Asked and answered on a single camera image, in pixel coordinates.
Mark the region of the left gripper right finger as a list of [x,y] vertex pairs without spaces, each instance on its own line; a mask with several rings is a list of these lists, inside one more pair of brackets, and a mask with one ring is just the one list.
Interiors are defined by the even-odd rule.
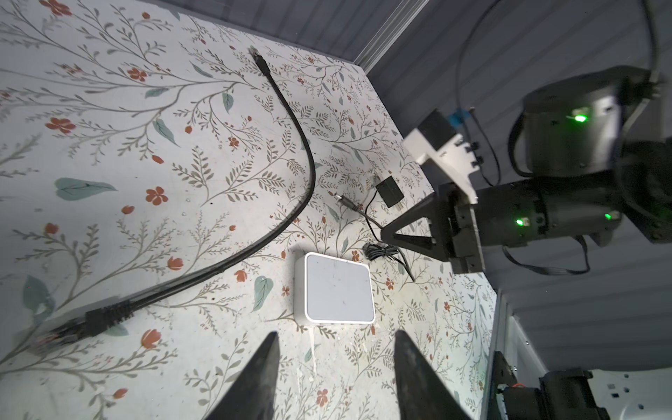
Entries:
[[403,330],[395,333],[394,363],[401,419],[470,419]]

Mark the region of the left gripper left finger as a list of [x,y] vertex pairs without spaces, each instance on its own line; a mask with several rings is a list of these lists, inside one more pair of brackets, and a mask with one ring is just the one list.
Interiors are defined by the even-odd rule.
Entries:
[[206,419],[272,419],[279,361],[278,333],[270,332]]

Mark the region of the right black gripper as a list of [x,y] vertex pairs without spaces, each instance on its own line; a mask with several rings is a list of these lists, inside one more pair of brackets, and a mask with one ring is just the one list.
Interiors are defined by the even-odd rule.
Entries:
[[539,185],[522,180],[479,191],[472,204],[454,183],[381,229],[384,243],[436,260],[448,260],[456,274],[483,272],[483,249],[521,247],[539,238]]

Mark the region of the white network switch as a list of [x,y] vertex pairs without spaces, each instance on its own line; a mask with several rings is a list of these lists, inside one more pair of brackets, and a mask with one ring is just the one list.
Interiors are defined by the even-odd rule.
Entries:
[[369,266],[308,252],[295,263],[293,316],[301,326],[376,320]]

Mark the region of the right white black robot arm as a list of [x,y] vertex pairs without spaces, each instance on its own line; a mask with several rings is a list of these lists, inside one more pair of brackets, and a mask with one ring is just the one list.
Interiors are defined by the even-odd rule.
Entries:
[[623,219],[651,243],[669,243],[662,83],[648,70],[615,66],[528,94],[507,140],[509,154],[523,144],[527,167],[516,182],[481,190],[470,181],[481,158],[464,120],[430,113],[404,147],[434,190],[383,227],[381,239],[458,274],[484,271],[486,247],[509,252],[565,237],[606,246]]

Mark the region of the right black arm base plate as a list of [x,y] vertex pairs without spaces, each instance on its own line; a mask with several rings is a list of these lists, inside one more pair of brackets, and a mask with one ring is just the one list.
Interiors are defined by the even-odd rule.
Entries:
[[547,420],[610,418],[596,404],[588,381],[593,375],[583,369],[549,372],[537,388],[517,381],[503,353],[493,357],[488,419]]

